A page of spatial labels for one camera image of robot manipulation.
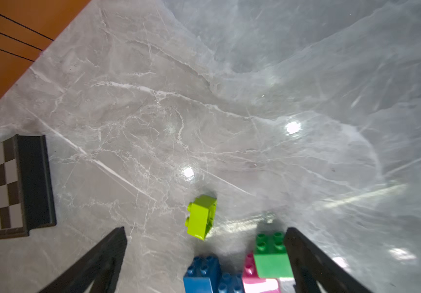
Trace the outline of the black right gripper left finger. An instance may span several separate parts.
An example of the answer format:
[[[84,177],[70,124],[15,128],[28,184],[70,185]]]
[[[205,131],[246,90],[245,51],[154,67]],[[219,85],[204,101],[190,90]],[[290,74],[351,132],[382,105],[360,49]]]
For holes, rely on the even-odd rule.
[[[124,227],[117,227],[41,291],[43,293],[113,293],[127,247]]]

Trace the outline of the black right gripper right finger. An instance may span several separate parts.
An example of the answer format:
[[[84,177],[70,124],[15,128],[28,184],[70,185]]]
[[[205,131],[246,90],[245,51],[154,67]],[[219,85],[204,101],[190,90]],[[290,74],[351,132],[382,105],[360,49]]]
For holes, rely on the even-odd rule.
[[[284,246],[291,262],[297,293],[368,293],[370,290],[353,278],[302,232],[289,227]]]

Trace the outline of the green lego brick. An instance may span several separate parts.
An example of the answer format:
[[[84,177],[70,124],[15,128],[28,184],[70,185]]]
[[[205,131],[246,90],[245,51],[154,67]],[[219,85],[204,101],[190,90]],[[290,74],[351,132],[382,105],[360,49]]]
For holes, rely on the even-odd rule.
[[[284,233],[260,233],[256,236],[253,255],[260,278],[293,278]]]

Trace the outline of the pink lego brick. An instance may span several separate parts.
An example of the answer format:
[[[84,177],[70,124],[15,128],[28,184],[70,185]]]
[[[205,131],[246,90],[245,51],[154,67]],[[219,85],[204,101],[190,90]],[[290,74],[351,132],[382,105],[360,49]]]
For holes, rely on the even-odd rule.
[[[259,277],[253,252],[245,258],[242,282],[246,293],[281,293],[277,279]]]

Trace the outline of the dark blue lego brick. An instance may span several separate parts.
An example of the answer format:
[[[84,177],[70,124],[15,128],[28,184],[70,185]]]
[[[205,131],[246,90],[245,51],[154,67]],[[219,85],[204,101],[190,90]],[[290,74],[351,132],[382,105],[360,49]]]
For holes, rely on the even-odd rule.
[[[186,293],[217,293],[221,278],[219,258],[196,256],[183,277]]]

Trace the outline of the lime yellow lego brick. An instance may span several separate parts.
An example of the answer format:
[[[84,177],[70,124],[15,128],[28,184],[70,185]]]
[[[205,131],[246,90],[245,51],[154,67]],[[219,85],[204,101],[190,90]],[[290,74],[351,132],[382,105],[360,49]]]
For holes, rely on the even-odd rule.
[[[208,195],[200,195],[188,205],[189,216],[185,220],[187,233],[202,241],[213,227],[217,199]]]

